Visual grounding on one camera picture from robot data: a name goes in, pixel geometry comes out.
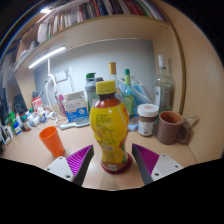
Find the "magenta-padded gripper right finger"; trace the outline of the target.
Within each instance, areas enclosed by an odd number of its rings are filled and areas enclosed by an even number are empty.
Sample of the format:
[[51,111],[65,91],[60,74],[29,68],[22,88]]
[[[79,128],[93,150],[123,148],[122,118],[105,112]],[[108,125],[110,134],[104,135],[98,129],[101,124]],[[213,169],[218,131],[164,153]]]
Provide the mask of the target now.
[[132,155],[145,185],[182,169],[182,166],[167,154],[158,155],[137,144],[132,144]]

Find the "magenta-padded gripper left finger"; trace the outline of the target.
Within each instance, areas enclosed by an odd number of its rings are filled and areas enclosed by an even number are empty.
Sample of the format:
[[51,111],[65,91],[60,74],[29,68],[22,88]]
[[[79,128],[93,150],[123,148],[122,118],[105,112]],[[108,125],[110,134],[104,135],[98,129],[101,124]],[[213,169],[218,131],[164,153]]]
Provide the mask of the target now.
[[81,186],[93,155],[94,148],[89,145],[68,157],[59,156],[45,171]]

